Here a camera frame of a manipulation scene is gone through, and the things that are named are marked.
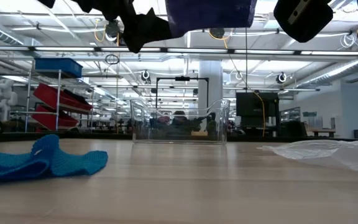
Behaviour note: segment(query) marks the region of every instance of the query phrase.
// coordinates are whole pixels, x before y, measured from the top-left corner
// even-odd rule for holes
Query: white plastic sheet
[[[259,149],[307,164],[358,171],[358,141],[300,141],[282,146],[263,146]]]

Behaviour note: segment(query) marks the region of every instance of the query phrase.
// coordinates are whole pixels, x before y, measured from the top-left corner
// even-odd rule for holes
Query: table surface
[[[309,132],[319,132],[319,133],[335,133],[336,130],[335,129],[316,129],[316,128],[310,128],[307,129],[307,131]]]
[[[25,153],[33,142],[0,142]],[[358,172],[256,149],[62,139],[73,154],[104,150],[91,177],[0,184],[0,223],[358,223]]]

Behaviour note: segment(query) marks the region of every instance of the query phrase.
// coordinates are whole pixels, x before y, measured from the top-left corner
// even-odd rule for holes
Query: blue knitted cloth
[[[92,175],[106,166],[107,152],[91,151],[77,156],[59,148],[59,137],[51,134],[34,143],[27,154],[0,153],[0,180]]]

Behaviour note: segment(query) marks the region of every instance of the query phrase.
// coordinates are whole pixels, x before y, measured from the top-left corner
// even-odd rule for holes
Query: transparent container
[[[229,100],[217,100],[209,108],[157,109],[131,100],[135,143],[225,144]]]

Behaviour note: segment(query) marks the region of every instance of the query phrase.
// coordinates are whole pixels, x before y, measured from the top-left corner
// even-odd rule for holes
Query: black monitor
[[[277,93],[259,93],[265,107],[265,118],[276,117],[278,106]],[[236,113],[241,117],[243,126],[261,126],[263,124],[262,101],[255,93],[236,93]]]

